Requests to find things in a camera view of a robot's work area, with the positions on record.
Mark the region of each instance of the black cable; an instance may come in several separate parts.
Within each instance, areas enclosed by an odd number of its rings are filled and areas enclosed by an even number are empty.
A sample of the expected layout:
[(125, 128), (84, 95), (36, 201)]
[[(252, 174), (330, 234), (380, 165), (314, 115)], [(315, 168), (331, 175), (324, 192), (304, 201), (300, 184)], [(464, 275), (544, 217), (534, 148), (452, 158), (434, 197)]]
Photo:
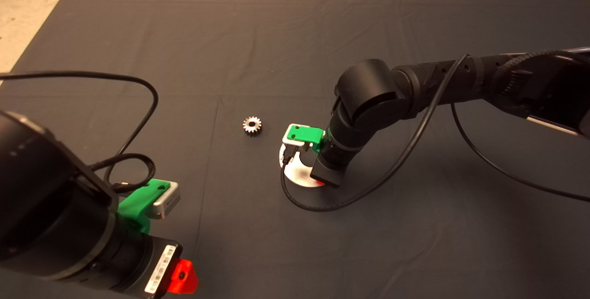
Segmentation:
[[(151, 83), (149, 83), (143, 79), (134, 77), (134, 76), (119, 75), (119, 74), (106, 74), (103, 72), (68, 71), (68, 70), (0, 74), (0, 80), (6, 80), (6, 81), (20, 80), (20, 79), (67, 78), (67, 77), (133, 82), (133, 83), (138, 83), (139, 85), (142, 85), (143, 87), (146, 87), (152, 93), (152, 105), (147, 110), (145, 116), (143, 116), (142, 120), (139, 122), (137, 127), (135, 127), (133, 132), (131, 132), (131, 135), (129, 135), (129, 138), (127, 138), (127, 140), (123, 143), (123, 145), (120, 147), (120, 149), (116, 152), (114, 157), (120, 156), (121, 154), (123, 154), (125, 152), (125, 150), (127, 150), (129, 145), (131, 145), (131, 142), (133, 142), (135, 137), (137, 137), (139, 132), (143, 129), (145, 124), (148, 122), (148, 120), (152, 116), (153, 112), (156, 110), (156, 107), (158, 106), (159, 97), (158, 97), (158, 92), (156, 91), (154, 86), (152, 86)], [(105, 180), (105, 182), (107, 184), (116, 188), (117, 185), (113, 185), (110, 182), (110, 174), (112, 172), (113, 167), (114, 167), (114, 164), (110, 165), (107, 168), (103, 179)]]
[(478, 150), (478, 148), (474, 145), (472, 140), (470, 140), (469, 137), (467, 137), (467, 134), (465, 133), (465, 130), (463, 129), (463, 125), (461, 125), (461, 123), (459, 122), (459, 116), (457, 115), (457, 109), (455, 108), (454, 103), (451, 104), (451, 111), (453, 112), (453, 119), (455, 119), (455, 124), (457, 125), (457, 129), (459, 130), (459, 133), (463, 137), (463, 140), (465, 140), (467, 145), (474, 151), (475, 154), (477, 154), (482, 160), (484, 160), (487, 164), (489, 164), (491, 167), (493, 167), (497, 171), (503, 173), (504, 175), (506, 175), (510, 179), (516, 180), (517, 182), (525, 184), (527, 186), (530, 186), (531, 188), (537, 188), (537, 190), (541, 190), (543, 192), (547, 192), (547, 193), (551, 193), (551, 194), (556, 194), (559, 196), (564, 196), (565, 198), (571, 198), (571, 199), (576, 199), (576, 200), (580, 200), (580, 201), (590, 202), (590, 197), (588, 197), (588, 196), (583, 196), (583, 195), (579, 195), (579, 194), (573, 194), (573, 193), (563, 192), (563, 191), (559, 191), (559, 190), (554, 190), (553, 188), (547, 188), (543, 185), (530, 182), (526, 179), (522, 179), (518, 176), (508, 173), (506, 170), (502, 169), (499, 165), (495, 164), (493, 161), (491, 161), (489, 158), (487, 158), (487, 156), (485, 156), (480, 150)]
[(104, 169), (106, 167), (113, 167), (114, 165), (118, 164), (121, 161), (130, 160), (130, 159), (140, 160), (141, 162), (143, 162), (143, 164), (145, 164), (145, 166), (147, 167), (147, 175), (146, 175), (145, 179), (143, 179), (141, 182), (135, 183), (135, 184), (124, 184), (124, 183), (112, 184), (111, 188), (116, 193), (133, 192), (133, 191), (137, 190), (138, 188), (142, 188), (143, 186), (146, 186), (148, 184), (149, 180), (152, 179), (154, 177), (154, 175), (156, 174), (156, 164), (152, 161), (151, 158), (148, 158), (148, 156), (145, 156), (144, 154), (137, 154), (135, 152), (129, 152), (127, 154), (120, 154), (120, 155), (113, 156), (112, 158), (107, 158), (106, 160), (99, 161), (95, 164), (89, 165), (88, 167), (92, 171), (97, 171), (100, 169)]
[(407, 157), (412, 153), (413, 149), (416, 147), (418, 141), (420, 140), (420, 138), (422, 137), (422, 134), (424, 133), (424, 129), (426, 129), (426, 126), (430, 122), (430, 119), (432, 118), (432, 115), (434, 114), (434, 110), (436, 109), (438, 102), (440, 102), (440, 99), (443, 96), (443, 93), (444, 93), (449, 81), (451, 81), (451, 79), (455, 75), (455, 71), (457, 70), (459, 65), (461, 63), (463, 63), (463, 61), (467, 58), (467, 56), (469, 56), (469, 55), (465, 54), (460, 59), (456, 60), (455, 63), (453, 63), (453, 65), (451, 66), (451, 68), (449, 69), (449, 71), (447, 72), (445, 77), (442, 79), (436, 93), (434, 93), (434, 97), (432, 97), (432, 101), (430, 102), (428, 109), (426, 109), (426, 112), (424, 113), (424, 116), (422, 117), (422, 120), (420, 121), (418, 128), (416, 129), (415, 133), (413, 134), (413, 136), (412, 136), (411, 140), (409, 141), (409, 143), (407, 144), (406, 148), (400, 154), (398, 160), (396, 160), (394, 165), (391, 166), (391, 168), (385, 173), (385, 175), (383, 175), (380, 179), (375, 181), (375, 183), (370, 185), (368, 188), (366, 188), (365, 190), (363, 190), (359, 194), (356, 194), (355, 196), (352, 196), (351, 198), (348, 198), (348, 199), (346, 199), (342, 202), (339, 202), (337, 204), (327, 206), (327, 207), (308, 206), (304, 203), (297, 201), (297, 199), (293, 198), (293, 196), (289, 192), (289, 190), (287, 188), (287, 184), (285, 182), (286, 163), (288, 163), (290, 161), (290, 159), (293, 157), (293, 155), (295, 154), (295, 152), (291, 152), (291, 154), (289, 156), (287, 156), (287, 155), (284, 156), (284, 158), (283, 158), (284, 164), (283, 164), (283, 167), (281, 168), (281, 186), (283, 188), (283, 192), (285, 193), (285, 196), (287, 196), (289, 201), (291, 203), (293, 203), (295, 206), (297, 206), (301, 209), (305, 209), (306, 211), (318, 211), (318, 212), (336, 211), (338, 209), (341, 209), (341, 208), (344, 208), (348, 205), (351, 205), (354, 202), (357, 202), (358, 200), (364, 198), (365, 196), (367, 196), (371, 192), (377, 190), (377, 188), (381, 187), (385, 182), (387, 182), (400, 169), (400, 167), (407, 160)]

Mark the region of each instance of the table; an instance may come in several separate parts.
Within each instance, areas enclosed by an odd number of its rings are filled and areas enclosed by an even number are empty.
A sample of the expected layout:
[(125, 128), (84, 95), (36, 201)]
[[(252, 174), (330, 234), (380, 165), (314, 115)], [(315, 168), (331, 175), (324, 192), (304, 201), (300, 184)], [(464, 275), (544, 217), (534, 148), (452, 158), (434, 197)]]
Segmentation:
[[(326, 127), (351, 64), (390, 67), (590, 44), (589, 0), (61, 0), (14, 68), (142, 77), (161, 102), (130, 152), (154, 159), (183, 200), (151, 234), (198, 269), (192, 296), (230, 298), (581, 298), (590, 291), (588, 205), (515, 183), (480, 161), (448, 106), (400, 173), (334, 213), (289, 204), (278, 149), (289, 123)], [(114, 154), (149, 95), (118, 82), (6, 82), (0, 108), (49, 127), (87, 163)], [(588, 192), (590, 144), (474, 101), (472, 139), (529, 179)], [(246, 116), (264, 132), (247, 137)], [(375, 135), (349, 194), (377, 178), (417, 120)], [(140, 166), (121, 165), (133, 181)], [(310, 190), (293, 188), (316, 200)], [(0, 271), (0, 297), (122, 298)]]

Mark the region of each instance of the metal gear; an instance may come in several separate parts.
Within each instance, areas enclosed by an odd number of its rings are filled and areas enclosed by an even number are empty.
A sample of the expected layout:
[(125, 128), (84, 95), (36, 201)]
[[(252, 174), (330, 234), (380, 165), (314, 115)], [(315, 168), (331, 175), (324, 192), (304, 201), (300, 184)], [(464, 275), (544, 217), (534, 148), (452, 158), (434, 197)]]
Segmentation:
[(262, 131), (262, 121), (256, 116), (246, 117), (242, 127), (247, 135), (253, 137)]

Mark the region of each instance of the red part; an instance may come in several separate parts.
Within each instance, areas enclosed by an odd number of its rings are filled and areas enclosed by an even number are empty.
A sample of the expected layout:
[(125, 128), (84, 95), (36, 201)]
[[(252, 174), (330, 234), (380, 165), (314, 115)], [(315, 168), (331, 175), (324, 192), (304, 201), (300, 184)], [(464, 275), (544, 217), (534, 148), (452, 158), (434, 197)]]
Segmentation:
[(192, 268), (192, 262), (179, 259), (177, 266), (172, 273), (168, 292), (170, 293), (195, 293), (199, 285), (199, 279), (196, 278), (196, 272)]

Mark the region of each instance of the barcode label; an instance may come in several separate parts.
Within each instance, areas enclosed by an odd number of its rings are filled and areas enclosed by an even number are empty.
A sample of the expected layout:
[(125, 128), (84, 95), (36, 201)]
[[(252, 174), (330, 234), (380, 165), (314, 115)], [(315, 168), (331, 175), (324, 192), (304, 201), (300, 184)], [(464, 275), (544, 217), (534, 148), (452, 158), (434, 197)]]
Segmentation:
[(177, 247), (172, 245), (166, 245), (164, 248), (164, 252), (160, 255), (160, 260), (158, 260), (158, 264), (156, 264), (156, 268), (153, 269), (152, 276), (149, 278), (147, 282), (145, 291), (146, 293), (154, 294), (156, 290), (158, 290), (158, 286), (160, 286), (160, 281), (164, 277), (164, 273), (168, 268), (168, 264), (170, 264), (170, 260), (174, 255), (174, 252), (177, 250)]

